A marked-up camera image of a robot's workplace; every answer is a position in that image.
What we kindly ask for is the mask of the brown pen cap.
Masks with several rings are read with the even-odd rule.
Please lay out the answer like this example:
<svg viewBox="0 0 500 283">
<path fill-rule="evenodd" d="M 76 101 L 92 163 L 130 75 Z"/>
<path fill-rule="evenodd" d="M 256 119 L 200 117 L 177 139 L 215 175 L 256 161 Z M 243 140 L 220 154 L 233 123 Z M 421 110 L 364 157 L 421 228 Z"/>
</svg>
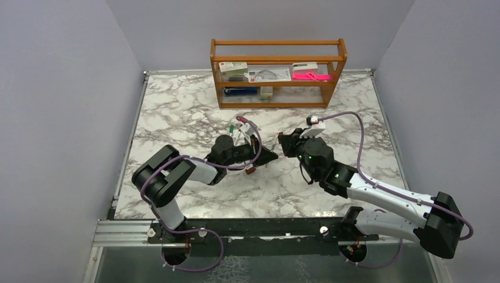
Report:
<svg viewBox="0 0 500 283">
<path fill-rule="evenodd" d="M 245 168 L 245 173 L 248 174 L 248 175 L 252 174 L 255 171 L 256 171 L 256 167 L 247 167 L 247 168 Z"/>
</svg>

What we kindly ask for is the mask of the white marker black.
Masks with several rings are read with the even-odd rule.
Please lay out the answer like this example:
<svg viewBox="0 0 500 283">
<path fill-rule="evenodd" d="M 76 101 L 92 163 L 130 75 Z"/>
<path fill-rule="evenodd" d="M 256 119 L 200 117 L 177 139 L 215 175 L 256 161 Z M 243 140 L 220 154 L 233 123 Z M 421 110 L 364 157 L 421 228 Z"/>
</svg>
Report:
<svg viewBox="0 0 500 283">
<path fill-rule="evenodd" d="M 238 132 L 237 132 L 237 134 L 236 134 L 236 136 L 235 136 L 235 140 L 234 140 L 234 145 L 235 145 L 235 146 L 237 146 L 237 145 L 238 145 L 238 141 L 239 141 L 240 134 L 241 134 L 241 132 L 240 132 L 240 131 L 238 131 Z"/>
</svg>

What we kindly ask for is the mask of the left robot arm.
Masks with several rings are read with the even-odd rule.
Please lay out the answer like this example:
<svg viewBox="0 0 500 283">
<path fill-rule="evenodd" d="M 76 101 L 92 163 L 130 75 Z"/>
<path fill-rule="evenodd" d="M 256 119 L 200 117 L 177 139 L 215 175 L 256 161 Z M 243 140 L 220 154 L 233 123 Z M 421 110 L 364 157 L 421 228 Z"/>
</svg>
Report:
<svg viewBox="0 0 500 283">
<path fill-rule="evenodd" d="M 162 147 L 133 173 L 131 182 L 164 223 L 164 236 L 171 242 L 178 242 L 185 236 L 183 222 L 186 218 L 177 204 L 176 195 L 187 181 L 213 186 L 229 170 L 252 171 L 277 158 L 278 155 L 261 145 L 254 135 L 250 141 L 236 146 L 232 137 L 223 134 L 216 138 L 205 159 L 181 155 L 169 144 Z"/>
</svg>

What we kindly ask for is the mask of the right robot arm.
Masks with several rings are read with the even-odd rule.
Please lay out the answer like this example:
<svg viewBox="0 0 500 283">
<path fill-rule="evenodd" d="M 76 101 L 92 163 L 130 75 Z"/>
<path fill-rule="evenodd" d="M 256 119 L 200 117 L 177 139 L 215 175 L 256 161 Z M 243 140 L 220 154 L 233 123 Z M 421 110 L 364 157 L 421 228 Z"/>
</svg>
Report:
<svg viewBox="0 0 500 283">
<path fill-rule="evenodd" d="M 355 167 L 338 162 L 334 151 L 319 137 L 278 134 L 286 157 L 295 157 L 312 183 L 328 194 L 371 203 L 381 212 L 350 208 L 340 224 L 349 240 L 362 235 L 387 235 L 418 243 L 424 250 L 445 259 L 455 256 L 465 222 L 458 206 L 445 192 L 436 196 L 413 193 L 379 182 Z"/>
</svg>

